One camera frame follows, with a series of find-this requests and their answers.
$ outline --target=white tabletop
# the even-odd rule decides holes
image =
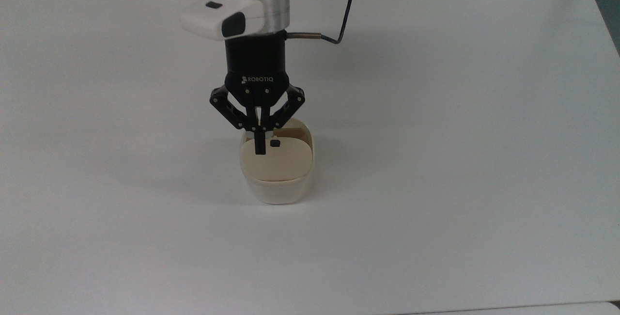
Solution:
[[[291,40],[310,195],[248,197],[194,0],[0,0],[0,313],[378,315],[620,299],[594,0],[354,0]],[[335,35],[346,0],[292,0]]]

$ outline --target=black cable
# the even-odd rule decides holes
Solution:
[[[322,35],[321,34],[321,39],[325,40],[325,41],[329,41],[332,44],[339,44],[342,41],[342,37],[345,35],[345,28],[347,28],[347,20],[348,20],[348,13],[351,10],[351,3],[353,2],[353,0],[348,0],[347,1],[347,10],[345,10],[345,16],[342,19],[342,27],[341,27],[341,33],[338,36],[338,40],[334,40],[331,37],[328,37],[327,35]]]

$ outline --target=plastic container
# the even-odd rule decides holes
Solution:
[[[266,139],[266,154],[254,152],[254,139],[241,139],[241,170],[250,191],[264,203],[289,204],[299,201],[310,187],[316,153],[308,127],[290,119]]]

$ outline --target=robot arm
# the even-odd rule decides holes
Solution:
[[[222,87],[211,93],[210,103],[237,129],[254,138],[255,153],[265,154],[265,139],[273,136],[305,101],[301,88],[289,83],[285,71],[287,37],[327,39],[316,33],[287,35],[290,0],[200,0],[181,14],[181,26],[188,32],[213,40],[226,41],[228,74]],[[272,112],[286,94],[286,103]],[[235,108],[228,97],[245,108]]]
[[[213,40],[284,30],[290,0],[200,0],[181,14],[188,32]]]

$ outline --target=container lid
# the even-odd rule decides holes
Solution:
[[[297,138],[266,140],[266,154],[254,152],[254,139],[241,146],[241,167],[257,180],[281,182],[305,176],[312,168],[312,149]]]

